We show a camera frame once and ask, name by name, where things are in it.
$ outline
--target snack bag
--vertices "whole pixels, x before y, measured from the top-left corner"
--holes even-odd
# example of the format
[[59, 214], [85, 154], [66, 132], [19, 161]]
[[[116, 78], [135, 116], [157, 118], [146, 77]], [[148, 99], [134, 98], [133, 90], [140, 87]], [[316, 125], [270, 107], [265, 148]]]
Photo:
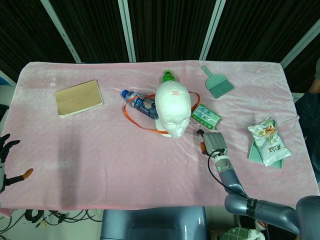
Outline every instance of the snack bag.
[[291, 152], [286, 148], [278, 135], [271, 117], [257, 125], [248, 127], [248, 130], [252, 133], [254, 142], [266, 167], [291, 156]]

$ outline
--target brush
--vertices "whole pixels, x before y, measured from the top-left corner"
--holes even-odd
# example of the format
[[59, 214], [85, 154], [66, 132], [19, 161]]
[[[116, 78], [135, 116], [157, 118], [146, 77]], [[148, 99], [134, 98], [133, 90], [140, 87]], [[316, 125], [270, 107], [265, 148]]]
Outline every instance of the brush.
[[228, 81], [227, 77], [223, 74], [212, 74], [206, 66], [201, 66], [202, 70], [209, 77], [205, 81], [206, 89], [212, 94], [215, 99], [220, 98], [222, 95], [230, 92], [235, 87]]

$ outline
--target pink towel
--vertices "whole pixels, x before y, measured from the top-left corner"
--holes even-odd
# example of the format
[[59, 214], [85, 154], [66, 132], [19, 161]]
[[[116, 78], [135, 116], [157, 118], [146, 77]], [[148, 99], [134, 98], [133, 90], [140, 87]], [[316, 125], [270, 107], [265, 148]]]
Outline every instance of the pink towel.
[[[235, 86], [214, 99], [205, 87], [206, 65]], [[144, 209], [164, 206], [223, 206], [225, 190], [209, 174], [195, 121], [181, 138], [138, 128], [122, 112], [124, 89], [154, 93], [171, 69], [189, 91], [222, 117], [218, 131], [247, 194], [295, 205], [319, 190], [284, 72], [278, 63], [174, 61], [119, 64], [31, 62], [21, 72], [3, 135], [21, 140], [6, 161], [8, 177], [34, 168], [23, 182], [0, 194], [9, 209]], [[102, 106], [60, 119], [55, 92], [96, 79]], [[152, 119], [130, 107], [144, 127]], [[247, 127], [267, 117], [292, 156], [284, 168], [248, 160], [252, 136]]]

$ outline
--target brown notebook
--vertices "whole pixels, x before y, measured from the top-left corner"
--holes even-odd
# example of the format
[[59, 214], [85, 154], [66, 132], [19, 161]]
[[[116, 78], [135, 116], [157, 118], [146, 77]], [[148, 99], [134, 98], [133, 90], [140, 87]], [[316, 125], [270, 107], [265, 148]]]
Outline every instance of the brown notebook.
[[97, 80], [57, 91], [55, 99], [61, 119], [100, 106], [103, 103]]

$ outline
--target green bottle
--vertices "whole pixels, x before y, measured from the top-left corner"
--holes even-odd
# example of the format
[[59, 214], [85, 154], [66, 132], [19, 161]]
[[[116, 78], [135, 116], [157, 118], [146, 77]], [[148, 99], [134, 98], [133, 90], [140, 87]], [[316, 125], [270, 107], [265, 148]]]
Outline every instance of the green bottle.
[[171, 71], [169, 69], [164, 71], [164, 75], [162, 77], [162, 82], [166, 82], [166, 81], [175, 81], [175, 77], [172, 75]]

